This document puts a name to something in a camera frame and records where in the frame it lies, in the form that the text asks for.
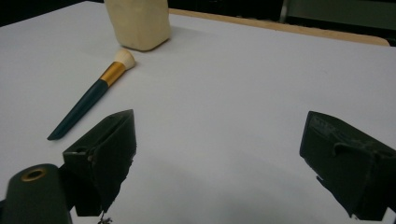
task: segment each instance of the white bristles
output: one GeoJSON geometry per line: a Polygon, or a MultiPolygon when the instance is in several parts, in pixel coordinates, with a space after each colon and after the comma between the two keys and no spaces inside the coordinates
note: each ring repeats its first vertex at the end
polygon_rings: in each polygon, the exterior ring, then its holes
{"type": "Polygon", "coordinates": [[[134,56],[127,49],[120,49],[116,53],[114,62],[123,63],[125,65],[126,70],[134,67],[135,65],[134,56]]]}

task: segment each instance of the makeup brush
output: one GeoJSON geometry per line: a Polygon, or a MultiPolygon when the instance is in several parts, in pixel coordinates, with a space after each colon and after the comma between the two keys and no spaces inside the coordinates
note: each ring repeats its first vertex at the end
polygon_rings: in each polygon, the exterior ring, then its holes
{"type": "Polygon", "coordinates": [[[99,101],[108,88],[110,88],[126,70],[134,67],[134,65],[134,56],[127,49],[120,49],[116,53],[114,63],[112,63],[99,79],[85,92],[47,139],[56,140],[62,138],[91,109],[91,107],[99,101]]]}

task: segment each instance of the brush handle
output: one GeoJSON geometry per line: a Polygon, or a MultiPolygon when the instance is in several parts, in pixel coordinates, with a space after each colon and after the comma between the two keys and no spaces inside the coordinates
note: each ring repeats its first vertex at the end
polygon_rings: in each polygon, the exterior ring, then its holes
{"type": "Polygon", "coordinates": [[[93,83],[47,139],[62,138],[99,101],[107,90],[108,85],[104,80],[98,79],[93,83]]]}

